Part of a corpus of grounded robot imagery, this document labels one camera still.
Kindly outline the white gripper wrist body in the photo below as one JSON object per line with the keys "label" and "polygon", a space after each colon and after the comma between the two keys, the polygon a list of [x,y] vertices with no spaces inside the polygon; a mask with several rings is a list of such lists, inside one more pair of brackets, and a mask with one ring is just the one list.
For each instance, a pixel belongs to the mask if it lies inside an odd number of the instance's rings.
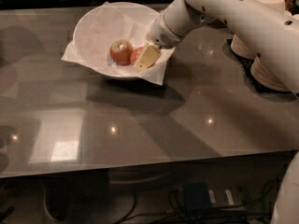
{"label": "white gripper wrist body", "polygon": [[166,25],[163,12],[151,24],[147,39],[160,49],[172,49],[181,41],[181,38],[175,35]]}

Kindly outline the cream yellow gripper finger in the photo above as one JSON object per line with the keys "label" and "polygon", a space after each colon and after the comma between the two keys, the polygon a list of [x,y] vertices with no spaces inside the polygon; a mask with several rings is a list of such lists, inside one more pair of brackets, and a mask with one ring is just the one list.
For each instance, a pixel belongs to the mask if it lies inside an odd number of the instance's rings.
{"label": "cream yellow gripper finger", "polygon": [[152,45],[145,45],[138,59],[133,64],[137,71],[143,71],[153,66],[161,56],[161,50]]}

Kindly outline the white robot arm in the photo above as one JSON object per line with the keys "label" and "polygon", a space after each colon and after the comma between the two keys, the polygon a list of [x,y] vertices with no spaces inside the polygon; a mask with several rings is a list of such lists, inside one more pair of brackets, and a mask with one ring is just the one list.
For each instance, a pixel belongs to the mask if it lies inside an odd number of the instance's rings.
{"label": "white robot arm", "polygon": [[174,0],[151,25],[135,66],[155,63],[190,31],[217,19],[268,63],[293,94],[299,93],[299,22],[257,0]]}

